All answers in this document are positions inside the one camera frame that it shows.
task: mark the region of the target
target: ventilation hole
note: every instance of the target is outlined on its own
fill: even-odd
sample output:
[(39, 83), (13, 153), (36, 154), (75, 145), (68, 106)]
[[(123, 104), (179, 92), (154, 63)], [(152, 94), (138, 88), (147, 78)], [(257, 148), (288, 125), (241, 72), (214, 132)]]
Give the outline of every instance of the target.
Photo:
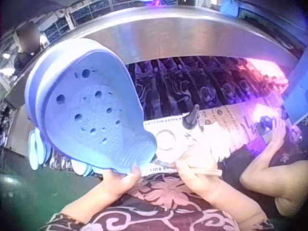
[(82, 77), (87, 78), (87, 77), (89, 77), (89, 75), (90, 75), (89, 69), (84, 69), (82, 71)]
[(81, 115), (81, 114), (77, 114), (77, 115), (75, 116), (75, 121), (76, 121), (76, 122), (80, 122), (81, 119), (82, 119), (82, 115)]
[(96, 93), (95, 93), (95, 97), (98, 99), (102, 96), (102, 92), (100, 90), (98, 90)]
[(96, 129), (95, 129), (95, 128), (92, 128), (92, 129), (90, 130), (91, 135), (95, 135), (95, 132), (96, 132)]
[(58, 95), (56, 99), (58, 104), (64, 104), (65, 103), (65, 96), (64, 95)]

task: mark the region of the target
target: blue rubber shoe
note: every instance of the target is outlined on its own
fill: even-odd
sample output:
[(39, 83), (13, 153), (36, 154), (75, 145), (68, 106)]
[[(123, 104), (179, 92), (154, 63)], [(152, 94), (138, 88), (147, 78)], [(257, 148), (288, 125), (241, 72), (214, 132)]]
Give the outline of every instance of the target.
[(122, 61), (90, 39), (65, 43), (39, 60), (27, 84), (27, 110), (43, 138), (98, 168), (129, 173), (134, 164), (148, 164), (156, 139), (144, 130), (142, 107)]

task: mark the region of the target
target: person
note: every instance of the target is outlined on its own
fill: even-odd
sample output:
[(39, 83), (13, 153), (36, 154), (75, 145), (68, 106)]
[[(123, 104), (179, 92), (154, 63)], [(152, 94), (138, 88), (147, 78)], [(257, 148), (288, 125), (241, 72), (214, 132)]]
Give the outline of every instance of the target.
[(33, 22), (23, 24), (17, 31), (19, 44), (23, 52), (16, 55), (14, 61), (15, 75), (19, 75), (28, 63), (42, 50), (40, 45), (40, 33), (38, 27)]
[(219, 167), (228, 184), (258, 202), (272, 223), (283, 230), (308, 195), (308, 156), (298, 153), (298, 129), (289, 129), (286, 136), (281, 118), (273, 120), (272, 126), (271, 141), (262, 153), (244, 146)]
[[(203, 152), (200, 145), (189, 153)], [(41, 230), (81, 231), (273, 231), (261, 207), (214, 176), (196, 175), (187, 156), (178, 173), (157, 173), (140, 179), (111, 170), (87, 194), (65, 206)], [(207, 168), (217, 164), (209, 158)]]

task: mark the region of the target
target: person's left hand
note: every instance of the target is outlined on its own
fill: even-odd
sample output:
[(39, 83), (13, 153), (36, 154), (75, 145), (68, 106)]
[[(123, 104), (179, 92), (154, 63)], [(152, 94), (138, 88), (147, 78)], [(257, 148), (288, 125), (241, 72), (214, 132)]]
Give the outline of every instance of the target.
[(131, 173), (127, 175), (118, 174), (109, 169), (103, 173), (103, 189), (109, 196), (119, 198), (137, 183), (140, 176), (138, 167), (133, 167)]
[(271, 134), (271, 143), (280, 149), (284, 143), (286, 135), (285, 121), (281, 118), (276, 118), (272, 121), (273, 132)]

